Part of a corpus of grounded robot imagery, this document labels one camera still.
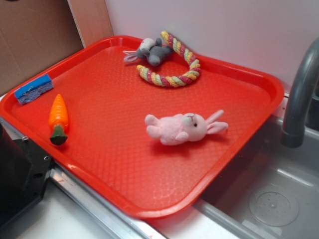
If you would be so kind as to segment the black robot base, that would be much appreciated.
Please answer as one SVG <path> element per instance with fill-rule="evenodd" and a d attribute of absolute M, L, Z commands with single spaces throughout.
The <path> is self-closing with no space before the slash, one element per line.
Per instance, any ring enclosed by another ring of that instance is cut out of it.
<path fill-rule="evenodd" d="M 39 203 L 53 159 L 31 139 L 12 139 L 0 127 L 0 228 Z"/>

